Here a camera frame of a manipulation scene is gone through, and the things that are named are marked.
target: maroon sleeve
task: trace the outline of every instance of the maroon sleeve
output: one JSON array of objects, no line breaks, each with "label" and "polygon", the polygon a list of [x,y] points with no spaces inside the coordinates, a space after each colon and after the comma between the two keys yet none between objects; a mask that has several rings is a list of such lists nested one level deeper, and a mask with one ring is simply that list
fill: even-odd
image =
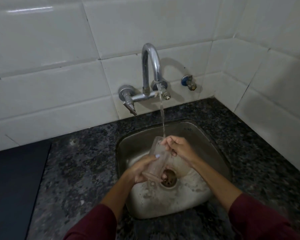
[{"label": "maroon sleeve", "polygon": [[229,219],[244,240],[300,239],[286,218],[244,193],[232,203]]},{"label": "maroon sleeve", "polygon": [[117,220],[112,210],[99,204],[66,233],[63,240],[113,240]]}]

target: wall-mounted faucet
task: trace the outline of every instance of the wall-mounted faucet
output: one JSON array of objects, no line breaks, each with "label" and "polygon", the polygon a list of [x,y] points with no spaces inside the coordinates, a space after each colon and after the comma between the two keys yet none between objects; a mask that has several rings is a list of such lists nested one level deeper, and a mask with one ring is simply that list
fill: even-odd
[{"label": "wall-mounted faucet", "polygon": [[[148,69],[148,57],[150,57],[152,68],[153,68],[153,76],[154,82],[152,84],[152,91],[150,91],[149,87],[149,69]],[[165,100],[170,99],[170,94],[167,92],[168,84],[162,78],[161,65],[159,56],[156,48],[150,44],[146,43],[142,48],[142,77],[143,77],[143,88],[142,93],[137,94],[136,89],[131,85],[122,85],[119,90],[119,98],[123,101],[124,106],[132,113],[133,115],[137,115],[136,109],[134,107],[134,102],[140,102],[144,100],[148,100],[151,98],[156,98],[159,96],[158,84],[160,85],[161,96]]]}]

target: sink basin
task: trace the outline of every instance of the sink basin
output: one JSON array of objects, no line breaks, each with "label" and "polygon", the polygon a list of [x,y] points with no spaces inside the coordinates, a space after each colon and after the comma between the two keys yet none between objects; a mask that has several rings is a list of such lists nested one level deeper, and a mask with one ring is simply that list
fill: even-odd
[{"label": "sink basin", "polygon": [[[228,162],[194,121],[171,122],[167,123],[165,128],[167,135],[186,138],[202,159],[224,177],[231,179]],[[116,149],[119,176],[148,154],[154,138],[162,134],[163,128],[158,125],[121,138]],[[172,214],[197,206],[212,197],[207,184],[195,170],[190,169],[186,176],[176,178],[178,172],[168,168],[171,170],[168,170],[167,174],[172,178],[168,185],[149,180],[132,188],[126,205],[133,217],[146,219]]]}]

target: wrist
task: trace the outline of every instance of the wrist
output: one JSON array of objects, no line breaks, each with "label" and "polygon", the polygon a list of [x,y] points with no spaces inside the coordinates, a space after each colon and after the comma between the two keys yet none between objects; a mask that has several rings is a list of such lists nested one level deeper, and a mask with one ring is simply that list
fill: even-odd
[{"label": "wrist", "polygon": [[135,176],[130,169],[127,169],[122,174],[121,178],[131,187],[135,185]]},{"label": "wrist", "polygon": [[191,161],[191,167],[197,171],[197,169],[202,167],[205,163],[206,162],[203,159],[196,155]]}]

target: water stream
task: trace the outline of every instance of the water stream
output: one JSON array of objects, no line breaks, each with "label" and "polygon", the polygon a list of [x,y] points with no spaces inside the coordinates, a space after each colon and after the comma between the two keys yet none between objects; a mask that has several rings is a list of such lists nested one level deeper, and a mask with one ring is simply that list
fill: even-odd
[{"label": "water stream", "polygon": [[163,137],[166,137],[166,130],[164,128],[164,106],[162,104],[162,95],[161,95],[161,83],[157,83],[159,97],[160,97],[160,112],[161,112],[161,120],[162,120],[162,127],[163,127]]}]

